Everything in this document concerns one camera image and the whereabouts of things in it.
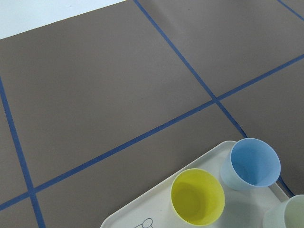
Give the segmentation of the yellow ikea cup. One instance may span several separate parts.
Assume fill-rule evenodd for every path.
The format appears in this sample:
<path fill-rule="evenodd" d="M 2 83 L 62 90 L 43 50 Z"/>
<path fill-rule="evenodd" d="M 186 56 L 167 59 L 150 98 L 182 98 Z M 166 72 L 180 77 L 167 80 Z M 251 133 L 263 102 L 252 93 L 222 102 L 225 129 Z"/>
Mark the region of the yellow ikea cup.
<path fill-rule="evenodd" d="M 204 227 L 216 222 L 225 207 L 225 193 L 216 177 L 191 168 L 179 173 L 171 185 L 171 205 L 185 223 Z"/>

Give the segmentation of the blue ikea cup corner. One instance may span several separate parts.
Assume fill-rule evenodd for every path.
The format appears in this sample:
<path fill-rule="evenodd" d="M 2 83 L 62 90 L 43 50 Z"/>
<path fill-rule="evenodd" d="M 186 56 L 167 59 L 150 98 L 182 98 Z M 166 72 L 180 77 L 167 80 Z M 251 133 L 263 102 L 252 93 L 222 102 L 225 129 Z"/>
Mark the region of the blue ikea cup corner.
<path fill-rule="evenodd" d="M 281 162 L 266 142 L 244 138 L 236 142 L 220 168 L 223 182 L 234 190 L 269 187 L 281 174 Z"/>

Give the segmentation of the pale green ikea cup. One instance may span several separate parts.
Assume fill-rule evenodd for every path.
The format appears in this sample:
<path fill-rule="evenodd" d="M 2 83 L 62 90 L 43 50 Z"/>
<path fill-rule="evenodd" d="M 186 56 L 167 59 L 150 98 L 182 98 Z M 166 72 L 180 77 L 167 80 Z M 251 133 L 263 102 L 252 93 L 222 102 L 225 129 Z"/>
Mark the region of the pale green ikea cup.
<path fill-rule="evenodd" d="M 263 228 L 303 228 L 304 196 L 295 195 L 268 210 L 262 221 Z"/>

